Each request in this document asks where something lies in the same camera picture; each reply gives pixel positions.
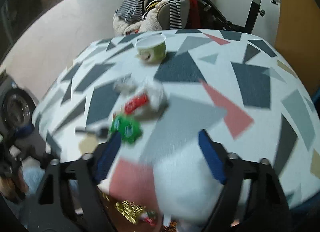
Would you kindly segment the black exercise bike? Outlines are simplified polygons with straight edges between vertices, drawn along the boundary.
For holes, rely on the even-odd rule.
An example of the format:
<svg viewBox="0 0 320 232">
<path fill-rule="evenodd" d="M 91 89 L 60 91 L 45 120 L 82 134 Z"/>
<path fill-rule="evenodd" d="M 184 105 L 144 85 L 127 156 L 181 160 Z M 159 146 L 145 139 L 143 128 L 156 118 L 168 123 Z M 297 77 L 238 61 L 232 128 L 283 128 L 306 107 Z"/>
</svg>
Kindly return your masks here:
<svg viewBox="0 0 320 232">
<path fill-rule="evenodd" d="M 255 35 L 274 35 L 280 0 L 197 0 L 200 24 L 205 29 Z"/>
</svg>

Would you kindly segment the geometric patterned tablecloth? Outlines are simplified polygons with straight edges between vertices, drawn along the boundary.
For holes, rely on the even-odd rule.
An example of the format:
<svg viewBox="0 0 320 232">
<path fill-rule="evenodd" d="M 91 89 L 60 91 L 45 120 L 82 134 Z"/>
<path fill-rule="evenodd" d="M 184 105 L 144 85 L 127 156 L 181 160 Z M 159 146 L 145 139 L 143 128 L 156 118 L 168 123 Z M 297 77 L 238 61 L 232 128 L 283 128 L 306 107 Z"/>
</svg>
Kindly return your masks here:
<svg viewBox="0 0 320 232">
<path fill-rule="evenodd" d="M 135 43 L 166 37 L 167 57 L 145 64 Z M 123 95 L 116 80 L 138 87 Z M 242 159 L 267 158 L 290 207 L 319 191 L 319 116 L 289 63 L 260 37 L 218 30 L 167 30 L 90 44 L 37 106 L 33 124 L 63 162 L 92 150 L 78 127 L 111 126 L 146 79 L 160 81 L 167 103 L 134 111 L 142 135 L 123 142 L 99 189 L 187 222 L 203 223 L 222 190 L 199 147 L 206 130 Z"/>
</svg>

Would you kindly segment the gold foil snack bag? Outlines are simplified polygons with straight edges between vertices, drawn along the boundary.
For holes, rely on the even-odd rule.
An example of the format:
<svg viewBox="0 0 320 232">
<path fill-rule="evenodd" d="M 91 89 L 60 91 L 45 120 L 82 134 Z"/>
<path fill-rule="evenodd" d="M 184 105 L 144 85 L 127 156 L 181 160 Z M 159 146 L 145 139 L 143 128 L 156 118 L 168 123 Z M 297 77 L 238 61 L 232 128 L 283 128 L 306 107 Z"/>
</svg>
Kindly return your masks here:
<svg viewBox="0 0 320 232">
<path fill-rule="evenodd" d="M 146 212 L 146 207 L 128 201 L 117 202 L 114 207 L 132 224 L 137 224 L 140 216 Z"/>
</svg>

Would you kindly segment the chair with clothes pile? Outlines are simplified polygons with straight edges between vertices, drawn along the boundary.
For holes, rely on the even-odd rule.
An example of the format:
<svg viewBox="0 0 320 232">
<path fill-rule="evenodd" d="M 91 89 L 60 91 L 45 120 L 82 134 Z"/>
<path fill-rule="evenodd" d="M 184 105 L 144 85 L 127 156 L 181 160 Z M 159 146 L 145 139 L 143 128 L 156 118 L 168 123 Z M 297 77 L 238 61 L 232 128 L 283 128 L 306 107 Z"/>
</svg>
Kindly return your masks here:
<svg viewBox="0 0 320 232">
<path fill-rule="evenodd" d="M 197 0 L 124 0 L 113 16 L 116 36 L 200 28 Z"/>
</svg>

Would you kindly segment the brown round trash bin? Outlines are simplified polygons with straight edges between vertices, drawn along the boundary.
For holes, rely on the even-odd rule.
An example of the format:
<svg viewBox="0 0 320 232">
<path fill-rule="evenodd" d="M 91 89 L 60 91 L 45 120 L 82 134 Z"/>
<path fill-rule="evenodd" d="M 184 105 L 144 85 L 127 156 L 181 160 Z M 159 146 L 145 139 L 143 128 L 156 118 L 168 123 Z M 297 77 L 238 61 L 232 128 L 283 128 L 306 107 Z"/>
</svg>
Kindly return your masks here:
<svg viewBox="0 0 320 232">
<path fill-rule="evenodd" d="M 105 211 L 117 231 L 201 231 L 203 225 L 190 224 L 172 217 L 166 218 L 146 207 L 128 201 L 118 201 L 99 192 Z"/>
</svg>

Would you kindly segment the washing machine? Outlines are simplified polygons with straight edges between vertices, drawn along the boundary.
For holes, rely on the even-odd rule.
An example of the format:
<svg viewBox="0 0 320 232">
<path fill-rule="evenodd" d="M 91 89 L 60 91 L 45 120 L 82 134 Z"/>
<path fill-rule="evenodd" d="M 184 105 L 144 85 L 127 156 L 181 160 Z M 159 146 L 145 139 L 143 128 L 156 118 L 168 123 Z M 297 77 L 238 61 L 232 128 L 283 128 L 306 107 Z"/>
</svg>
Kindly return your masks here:
<svg viewBox="0 0 320 232">
<path fill-rule="evenodd" d="M 1 73 L 1 135 L 17 132 L 18 138 L 30 135 L 34 126 L 32 115 L 35 103 L 27 91 L 21 89 L 5 71 Z"/>
</svg>

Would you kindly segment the striped black white shirt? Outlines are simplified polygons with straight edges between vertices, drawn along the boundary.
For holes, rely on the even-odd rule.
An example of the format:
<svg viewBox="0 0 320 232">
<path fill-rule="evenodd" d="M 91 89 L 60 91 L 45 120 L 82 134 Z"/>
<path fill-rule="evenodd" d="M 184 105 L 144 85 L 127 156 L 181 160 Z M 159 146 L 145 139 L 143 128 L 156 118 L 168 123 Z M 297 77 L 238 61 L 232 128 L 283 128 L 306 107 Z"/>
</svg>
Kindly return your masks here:
<svg viewBox="0 0 320 232">
<path fill-rule="evenodd" d="M 116 10 L 116 16 L 126 23 L 138 22 L 146 19 L 147 14 L 162 0 L 124 0 Z M 181 29 L 181 2 L 180 0 L 164 0 L 169 3 L 169 28 Z"/>
</svg>

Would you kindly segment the white paper ball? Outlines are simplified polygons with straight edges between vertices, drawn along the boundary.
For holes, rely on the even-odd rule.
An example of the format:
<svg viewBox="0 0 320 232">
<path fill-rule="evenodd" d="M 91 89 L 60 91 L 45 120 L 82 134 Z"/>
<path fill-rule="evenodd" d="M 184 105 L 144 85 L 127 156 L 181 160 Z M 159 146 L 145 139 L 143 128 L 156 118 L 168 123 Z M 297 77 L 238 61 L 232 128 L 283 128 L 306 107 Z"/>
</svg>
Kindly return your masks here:
<svg viewBox="0 0 320 232">
<path fill-rule="evenodd" d="M 158 80 L 146 78 L 143 81 L 142 91 L 148 97 L 150 108 L 153 111 L 159 111 L 167 103 L 164 86 Z"/>
</svg>

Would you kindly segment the red clear tube container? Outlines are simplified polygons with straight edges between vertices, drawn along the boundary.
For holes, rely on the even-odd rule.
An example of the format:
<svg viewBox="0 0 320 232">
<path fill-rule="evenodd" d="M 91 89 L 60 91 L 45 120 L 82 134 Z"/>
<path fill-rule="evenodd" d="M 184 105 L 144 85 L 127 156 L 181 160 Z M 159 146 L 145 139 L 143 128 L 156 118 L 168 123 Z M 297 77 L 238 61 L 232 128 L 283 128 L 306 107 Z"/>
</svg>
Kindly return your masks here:
<svg viewBox="0 0 320 232">
<path fill-rule="evenodd" d="M 146 93 L 135 95 L 125 103 L 123 107 L 123 112 L 126 115 L 131 115 L 136 109 L 143 107 L 148 103 L 149 103 L 149 97 Z"/>
</svg>

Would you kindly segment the yellow-green paper cup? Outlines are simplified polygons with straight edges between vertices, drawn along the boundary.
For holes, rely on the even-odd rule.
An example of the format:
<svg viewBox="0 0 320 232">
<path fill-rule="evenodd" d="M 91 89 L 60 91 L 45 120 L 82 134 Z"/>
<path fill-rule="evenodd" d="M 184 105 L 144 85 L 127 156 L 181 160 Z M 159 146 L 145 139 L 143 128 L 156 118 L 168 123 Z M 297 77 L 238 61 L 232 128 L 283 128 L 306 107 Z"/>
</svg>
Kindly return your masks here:
<svg viewBox="0 0 320 232">
<path fill-rule="evenodd" d="M 150 35 L 135 43 L 137 57 L 145 64 L 159 64 L 167 57 L 166 37 Z"/>
</svg>

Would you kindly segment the clear plastic bag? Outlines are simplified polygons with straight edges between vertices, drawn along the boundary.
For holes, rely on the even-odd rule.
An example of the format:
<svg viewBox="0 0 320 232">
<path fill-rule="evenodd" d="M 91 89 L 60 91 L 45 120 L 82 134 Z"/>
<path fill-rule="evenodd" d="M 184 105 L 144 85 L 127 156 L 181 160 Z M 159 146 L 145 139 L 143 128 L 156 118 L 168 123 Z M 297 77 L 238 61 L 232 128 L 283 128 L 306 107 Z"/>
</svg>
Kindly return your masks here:
<svg viewBox="0 0 320 232">
<path fill-rule="evenodd" d="M 128 75 L 116 80 L 113 89 L 119 94 L 129 95 L 135 92 L 137 87 L 137 82 Z"/>
</svg>

